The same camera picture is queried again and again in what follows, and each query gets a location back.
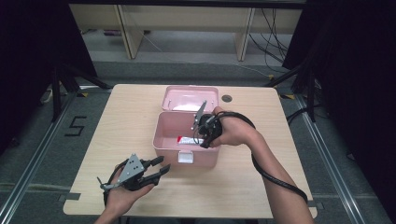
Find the box lid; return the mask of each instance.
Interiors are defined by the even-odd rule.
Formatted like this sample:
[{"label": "box lid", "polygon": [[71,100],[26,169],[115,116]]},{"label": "box lid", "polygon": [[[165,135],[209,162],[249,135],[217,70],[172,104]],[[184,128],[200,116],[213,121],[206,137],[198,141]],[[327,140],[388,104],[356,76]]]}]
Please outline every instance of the box lid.
[{"label": "box lid", "polygon": [[204,112],[211,113],[219,105],[219,90],[207,86],[168,86],[163,97],[163,110],[198,111],[204,101]]}]

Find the pink box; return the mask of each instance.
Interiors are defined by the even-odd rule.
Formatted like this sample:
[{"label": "pink box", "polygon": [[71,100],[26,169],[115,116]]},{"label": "pink box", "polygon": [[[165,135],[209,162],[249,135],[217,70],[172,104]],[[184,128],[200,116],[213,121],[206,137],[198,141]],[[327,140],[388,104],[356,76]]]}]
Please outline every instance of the pink box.
[{"label": "pink box", "polygon": [[196,111],[206,100],[204,113],[211,113],[219,105],[219,91],[214,87],[169,86],[163,97],[163,112],[158,117],[153,145],[163,164],[214,167],[219,148],[181,145],[180,136],[194,136],[191,129]]}]

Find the cable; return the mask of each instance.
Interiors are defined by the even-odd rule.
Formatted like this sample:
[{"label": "cable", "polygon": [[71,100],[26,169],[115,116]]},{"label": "cable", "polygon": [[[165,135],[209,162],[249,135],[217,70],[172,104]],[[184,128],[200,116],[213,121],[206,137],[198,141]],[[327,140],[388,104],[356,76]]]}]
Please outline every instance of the cable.
[{"label": "cable", "polygon": [[265,13],[264,13],[264,10],[262,9],[262,15],[264,16],[265,21],[267,22],[268,28],[269,28],[270,31],[271,31],[270,37],[268,38],[268,40],[267,40],[263,35],[262,35],[262,38],[264,38],[264,40],[267,41],[267,47],[268,47],[268,43],[271,42],[271,37],[272,37],[272,35],[273,35],[273,36],[274,36],[274,39],[276,40],[277,46],[275,46],[275,45],[273,45],[273,44],[271,44],[271,45],[273,45],[273,46],[275,46],[276,48],[278,48],[279,53],[280,53],[280,56],[281,56],[282,59],[284,60],[284,57],[286,57],[286,53],[285,53],[284,51],[287,51],[288,48],[287,48],[285,45],[283,45],[283,44],[279,41],[279,39],[277,38],[277,33],[276,33],[276,10],[273,8],[273,9],[272,9],[272,12],[273,12],[273,22],[272,22],[272,26],[271,26],[270,22],[268,21],[266,15],[265,15]]},{"label": "cable", "polygon": [[251,34],[249,34],[249,36],[250,36],[251,40],[253,41],[253,43],[257,46],[257,48],[260,49],[260,50],[262,50],[262,51],[264,52],[264,61],[265,61],[265,65],[266,65],[269,69],[271,69],[272,71],[274,71],[274,72],[285,73],[285,72],[278,71],[278,70],[272,68],[272,67],[268,64],[268,62],[267,62],[267,54],[269,54],[271,57],[273,57],[274,59],[276,59],[276,60],[279,61],[280,63],[283,63],[283,61],[282,61],[281,59],[279,59],[278,57],[276,57],[275,54],[273,54],[273,53],[271,53],[270,51],[268,51],[267,48],[263,48],[260,44],[258,44],[258,43],[256,42],[256,40],[254,40],[254,38],[253,38],[253,36],[252,36]]},{"label": "cable", "polygon": [[[219,123],[219,124],[221,124],[221,122],[219,122],[219,121],[220,121],[221,118],[224,118],[224,117],[239,118],[239,119],[243,120],[244,122],[246,122],[247,124],[249,124],[252,128],[256,129],[256,127],[254,126],[253,122],[252,122],[250,119],[248,119],[247,117],[245,117],[245,116],[242,115],[242,114],[239,114],[239,113],[236,113],[236,112],[230,112],[230,111],[220,111],[218,114],[216,114],[214,117],[212,117],[211,120],[208,119],[208,120],[207,120],[208,122],[206,122],[205,124],[207,124],[207,126],[209,126],[209,128],[210,128],[210,127],[213,127],[213,124],[214,124],[214,123]],[[216,131],[217,128],[221,128],[221,129],[222,129],[222,126],[220,125],[220,126],[217,126],[217,127],[214,127],[214,128],[210,128],[210,129],[212,129],[212,130],[211,130],[210,132],[205,131],[205,133],[219,133],[219,132]],[[289,190],[295,192],[296,194],[298,194],[298,195],[300,195],[301,197],[303,197],[303,199],[305,200],[306,203],[308,202],[307,196],[306,196],[306,194],[305,194],[302,190],[300,190],[299,188],[297,188],[297,187],[295,187],[295,186],[293,186],[293,185],[291,185],[291,184],[289,184],[289,183],[286,183],[286,182],[284,182],[284,181],[282,181],[282,180],[280,180],[280,179],[277,179],[277,178],[273,177],[272,175],[269,175],[268,173],[266,173],[266,172],[260,167],[260,165],[257,163],[257,161],[256,161],[256,159],[254,158],[253,154],[251,154],[251,159],[252,159],[252,161],[253,161],[253,165],[254,165],[254,167],[256,168],[256,170],[257,170],[257,171],[259,172],[259,174],[261,174],[264,178],[266,178],[267,180],[271,181],[271,182],[274,183],[274,184],[279,185],[279,186],[282,187],[282,188],[289,189]]]},{"label": "cable", "polygon": [[256,40],[253,38],[253,36],[251,34],[249,34],[251,40],[253,41],[253,43],[257,46],[257,48],[259,48],[260,50],[264,51],[266,54],[269,54],[271,57],[273,57],[275,60],[277,60],[280,63],[283,63],[283,60],[276,57],[275,54],[271,53],[270,51],[268,51],[267,49],[263,48],[259,43],[256,42]]},{"label": "cable", "polygon": [[117,171],[120,168],[122,168],[126,164],[127,161],[128,161],[128,159],[117,165],[116,169],[114,169],[114,171],[113,171],[113,174],[111,174],[110,178],[108,179],[107,184],[111,184],[111,181],[113,180],[114,175],[116,175]]},{"label": "cable", "polygon": [[293,191],[294,193],[300,195],[305,203],[308,203],[308,197],[306,196],[306,194],[299,188],[295,187],[294,185],[288,184],[280,179],[277,179],[271,175],[269,175],[268,173],[266,173],[261,167],[260,165],[257,163],[256,159],[254,158],[253,154],[251,154],[251,160],[253,161],[253,165],[254,168],[256,168],[256,170],[263,176],[265,177],[267,180],[273,182],[274,184],[279,185],[280,187],[283,187],[285,189],[289,189],[291,191]]},{"label": "cable", "polygon": [[194,130],[194,133],[192,134],[192,139],[194,140],[194,143],[199,145],[199,130],[201,129],[201,126],[198,127],[197,129]]},{"label": "cable", "polygon": [[[314,108],[320,107],[320,106],[322,106],[322,104],[317,104],[317,105],[314,105]],[[296,112],[292,113],[291,115],[287,116],[286,120],[288,121],[288,124],[291,125],[291,123],[293,122],[293,120],[295,118],[297,118],[297,116],[303,114],[306,111],[308,111],[308,107],[301,108],[301,109],[297,110]]]}]

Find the wrist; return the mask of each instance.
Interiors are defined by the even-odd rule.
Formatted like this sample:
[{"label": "wrist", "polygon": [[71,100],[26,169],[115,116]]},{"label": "wrist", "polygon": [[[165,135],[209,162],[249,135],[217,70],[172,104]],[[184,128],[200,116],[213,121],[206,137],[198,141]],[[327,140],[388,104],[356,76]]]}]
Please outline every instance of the wrist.
[{"label": "wrist", "polygon": [[264,141],[264,137],[256,130],[256,129],[251,129],[249,132],[247,132],[247,139],[245,144],[249,148],[253,148],[257,143],[260,143]]},{"label": "wrist", "polygon": [[105,208],[102,215],[96,220],[95,224],[111,224],[114,223],[117,218],[118,216],[115,213]]}]

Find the black cable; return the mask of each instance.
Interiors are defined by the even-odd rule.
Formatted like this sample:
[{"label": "black cable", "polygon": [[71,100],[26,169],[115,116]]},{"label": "black cable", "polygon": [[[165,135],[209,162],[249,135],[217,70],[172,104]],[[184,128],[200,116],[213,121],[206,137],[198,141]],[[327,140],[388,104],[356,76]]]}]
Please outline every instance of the black cable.
[{"label": "black cable", "polygon": [[257,46],[257,48],[259,48],[260,50],[264,51],[266,54],[270,55],[271,57],[273,57],[273,58],[274,58],[275,60],[277,60],[278,62],[283,63],[283,60],[282,60],[282,59],[276,57],[275,54],[271,53],[271,52],[268,51],[267,49],[263,48],[259,43],[257,43],[256,40],[253,38],[253,36],[252,36],[251,34],[249,34],[249,36],[250,36],[251,40],[253,41],[253,43]]},{"label": "black cable", "polygon": [[[317,105],[314,105],[314,108],[320,107],[320,106],[322,106],[322,104],[317,104]],[[296,112],[292,113],[291,115],[287,116],[286,120],[288,121],[288,124],[291,125],[291,122],[295,118],[297,118],[299,115],[303,114],[306,111],[308,111],[308,107],[301,108],[301,109],[297,110]]]},{"label": "black cable", "polygon": [[128,161],[128,159],[117,165],[117,167],[116,167],[116,169],[114,170],[113,174],[111,174],[110,178],[108,179],[107,184],[111,184],[111,181],[113,180],[114,175],[117,173],[117,171],[118,171],[120,168],[122,168],[122,166],[124,166],[124,165],[126,164],[127,161]]},{"label": "black cable", "polygon": [[[265,36],[262,34],[262,33],[260,33],[260,35],[262,36],[262,38],[265,40],[265,42],[269,42],[269,40],[267,40],[267,38],[265,38]],[[278,45],[275,45],[275,44],[273,44],[273,43],[271,43],[270,42],[270,45],[272,46],[272,47],[274,47],[274,48],[279,48],[279,46]]]},{"label": "black cable", "polygon": [[256,168],[256,170],[262,175],[264,176],[267,180],[273,182],[274,184],[279,185],[280,187],[283,187],[285,189],[289,189],[291,191],[293,191],[294,193],[300,195],[304,201],[306,203],[308,203],[308,197],[306,196],[306,194],[300,190],[299,188],[295,187],[294,185],[288,184],[285,181],[282,181],[280,179],[277,179],[271,175],[269,175],[268,173],[266,173],[261,167],[260,165],[257,163],[256,159],[254,158],[253,154],[251,154],[251,160],[253,161],[253,165],[254,168]]},{"label": "black cable", "polygon": [[[220,120],[221,118],[224,117],[234,117],[234,118],[239,118],[241,120],[243,120],[244,122],[248,123],[251,127],[253,127],[254,129],[256,129],[256,127],[254,126],[253,122],[248,119],[247,117],[245,117],[242,114],[236,113],[236,112],[230,112],[230,111],[220,111],[218,114],[216,114],[216,116],[210,120],[209,123],[214,123],[218,120]],[[259,174],[261,174],[264,178],[266,178],[267,180],[271,181],[274,184],[279,185],[280,187],[283,187],[285,189],[289,189],[295,193],[297,193],[298,195],[300,195],[301,197],[303,197],[303,199],[305,200],[305,202],[307,203],[307,197],[306,194],[300,190],[299,188],[288,184],[280,179],[277,179],[275,177],[273,177],[272,175],[269,175],[268,173],[266,173],[261,167],[260,165],[257,163],[256,159],[254,158],[253,154],[251,154],[251,159],[253,161],[253,165],[256,168],[256,170],[259,172]]]},{"label": "black cable", "polygon": [[274,38],[276,40],[276,43],[278,45],[277,49],[279,50],[280,57],[282,58],[282,60],[285,60],[285,55],[284,55],[285,53],[283,52],[283,50],[280,49],[279,40],[277,39],[277,36],[276,36],[276,23],[275,23],[275,20],[276,20],[276,10],[273,8],[273,26],[272,26],[271,33],[273,34],[273,36],[274,36]]},{"label": "black cable", "polygon": [[274,22],[273,22],[273,31],[272,32],[274,34],[274,37],[276,39],[277,44],[278,44],[278,46],[280,48],[283,47],[285,49],[288,49],[288,47],[283,45],[282,42],[280,42],[280,40],[277,38],[277,32],[276,32],[276,9],[275,8],[273,8],[273,19],[274,19]]},{"label": "black cable", "polygon": [[251,40],[253,41],[253,43],[257,46],[257,48],[259,48],[260,50],[262,50],[262,51],[264,52],[264,61],[265,61],[265,65],[267,65],[267,67],[268,67],[269,69],[271,69],[272,71],[274,71],[274,72],[285,73],[285,72],[282,72],[282,71],[275,70],[274,68],[272,68],[272,67],[268,64],[268,62],[267,62],[267,54],[270,55],[271,57],[273,57],[274,59],[276,59],[277,61],[279,61],[280,63],[283,63],[283,61],[282,61],[281,59],[279,59],[278,57],[276,57],[275,54],[271,53],[271,52],[268,51],[266,48],[263,48],[260,44],[258,44],[258,43],[256,42],[256,40],[254,40],[254,38],[253,38],[253,36],[252,36],[251,34],[249,34],[249,36],[250,36]]},{"label": "black cable", "polygon": [[192,134],[192,139],[194,140],[194,143],[199,145],[199,130],[202,126],[199,126],[194,130],[194,133]]},{"label": "black cable", "polygon": [[275,12],[275,10],[273,9],[273,25],[272,25],[272,26],[271,26],[270,22],[268,21],[267,16],[265,15],[263,9],[262,9],[262,15],[264,16],[265,21],[267,22],[268,28],[269,28],[270,31],[271,31],[271,33],[270,33],[270,38],[268,39],[268,41],[271,40],[271,36],[273,35],[273,36],[274,36],[274,39],[276,40],[277,47],[278,47],[279,49],[282,49],[282,48],[281,48],[281,46],[282,46],[283,48],[285,48],[285,50],[287,50],[288,48],[287,48],[285,45],[283,45],[283,44],[279,41],[279,39],[277,38],[277,33],[276,33],[276,12]]}]

